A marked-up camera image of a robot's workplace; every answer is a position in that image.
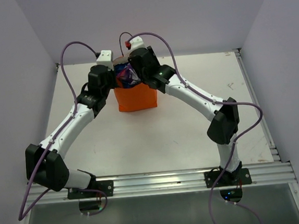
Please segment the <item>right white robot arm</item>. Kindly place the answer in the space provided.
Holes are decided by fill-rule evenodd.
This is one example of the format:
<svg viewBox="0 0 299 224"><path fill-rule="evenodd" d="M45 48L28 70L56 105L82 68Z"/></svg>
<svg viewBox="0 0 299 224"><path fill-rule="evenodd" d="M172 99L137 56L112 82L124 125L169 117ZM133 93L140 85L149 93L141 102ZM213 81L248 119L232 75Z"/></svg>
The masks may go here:
<svg viewBox="0 0 299 224"><path fill-rule="evenodd" d="M194 87L187 80L180 80L173 67L160 65L152 47L131 51L128 61L141 81L152 89L174 96L199 111L208 121L208 137L217 144L221 180L227 185L234 184L240 177L241 161L237 151L232 151L237 136L239 113L235 105L223 105L222 98L209 95L197 89L199 96L191 90Z"/></svg>

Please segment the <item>aluminium mounting rail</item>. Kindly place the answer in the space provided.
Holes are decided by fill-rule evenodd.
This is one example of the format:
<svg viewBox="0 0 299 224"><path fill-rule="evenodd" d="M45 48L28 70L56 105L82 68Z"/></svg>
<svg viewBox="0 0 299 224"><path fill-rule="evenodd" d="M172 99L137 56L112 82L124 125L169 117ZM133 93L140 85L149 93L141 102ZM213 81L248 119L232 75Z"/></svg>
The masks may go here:
<svg viewBox="0 0 299 224"><path fill-rule="evenodd" d="M152 196L206 191L212 186L213 178L206 175L210 171L210 168L188 169L98 177L96 180L108 186L110 198ZM296 182L291 164L277 161L243 166L237 180L223 189Z"/></svg>

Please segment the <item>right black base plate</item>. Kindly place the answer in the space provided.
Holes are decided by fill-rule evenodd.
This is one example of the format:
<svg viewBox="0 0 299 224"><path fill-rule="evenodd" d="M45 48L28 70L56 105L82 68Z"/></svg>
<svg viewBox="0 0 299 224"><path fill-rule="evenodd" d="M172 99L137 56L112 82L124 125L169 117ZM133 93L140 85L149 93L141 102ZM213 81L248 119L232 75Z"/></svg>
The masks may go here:
<svg viewBox="0 0 299 224"><path fill-rule="evenodd" d="M204 178L207 188L212 188L216 179L220 175L220 170L211 170L204 172ZM229 173L225 171L221 178L217 181L215 187L225 186L237 186L237 185L249 185L252 184L252 179L249 173L249 169L241 168L238 171Z"/></svg>

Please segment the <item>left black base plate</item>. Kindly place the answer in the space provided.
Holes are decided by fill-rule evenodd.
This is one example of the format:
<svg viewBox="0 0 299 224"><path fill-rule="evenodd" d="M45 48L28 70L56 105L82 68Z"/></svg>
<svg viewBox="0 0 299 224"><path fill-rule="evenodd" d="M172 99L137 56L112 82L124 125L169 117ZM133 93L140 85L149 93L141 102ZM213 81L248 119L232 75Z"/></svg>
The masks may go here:
<svg viewBox="0 0 299 224"><path fill-rule="evenodd" d="M100 196L111 197L114 190L113 180L94 181L87 189L70 188L67 199L88 199Z"/></svg>

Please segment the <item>orange paper bag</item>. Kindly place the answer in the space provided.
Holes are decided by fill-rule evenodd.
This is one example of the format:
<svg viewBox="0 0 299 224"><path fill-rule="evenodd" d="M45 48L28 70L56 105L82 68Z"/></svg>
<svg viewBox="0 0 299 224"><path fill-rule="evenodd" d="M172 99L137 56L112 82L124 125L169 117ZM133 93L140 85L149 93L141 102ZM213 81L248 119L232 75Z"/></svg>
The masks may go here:
<svg viewBox="0 0 299 224"><path fill-rule="evenodd" d="M118 41L121 56L114 59L113 66L118 84L114 94L119 111L132 112L157 107L157 91L142 83L128 62L130 52L125 47L125 42L121 41L121 37Z"/></svg>

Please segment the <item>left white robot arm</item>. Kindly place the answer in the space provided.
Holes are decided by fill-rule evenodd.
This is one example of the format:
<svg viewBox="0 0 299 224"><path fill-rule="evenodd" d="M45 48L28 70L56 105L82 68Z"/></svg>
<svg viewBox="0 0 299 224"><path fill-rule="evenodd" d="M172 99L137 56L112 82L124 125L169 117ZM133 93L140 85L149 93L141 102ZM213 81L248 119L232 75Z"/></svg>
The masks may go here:
<svg viewBox="0 0 299 224"><path fill-rule="evenodd" d="M63 188L77 188L85 197L93 197L97 193L95 176L68 169L64 159L81 131L106 105L110 90L117 87L115 73L107 66L95 65L90 69L86 85L69 115L54 132L41 143L31 144L26 149L26 172L30 183L56 192Z"/></svg>

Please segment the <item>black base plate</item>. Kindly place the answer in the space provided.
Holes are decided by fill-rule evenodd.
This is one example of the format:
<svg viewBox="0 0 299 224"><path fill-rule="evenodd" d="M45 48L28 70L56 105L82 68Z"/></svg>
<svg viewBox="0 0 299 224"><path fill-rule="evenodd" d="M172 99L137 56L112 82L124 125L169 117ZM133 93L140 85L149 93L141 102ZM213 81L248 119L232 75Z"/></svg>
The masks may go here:
<svg viewBox="0 0 299 224"><path fill-rule="evenodd" d="M212 188L216 179L220 175L220 170L211 170L204 172L204 178L207 188ZM249 169L241 168L238 171L229 173L225 171L221 178L217 181L215 187L225 186L237 186L237 185L249 185L252 184L252 179L249 173Z"/></svg>
<svg viewBox="0 0 299 224"><path fill-rule="evenodd" d="M67 199L88 199L100 196L111 197L114 190L113 180L94 181L87 189L70 188Z"/></svg>

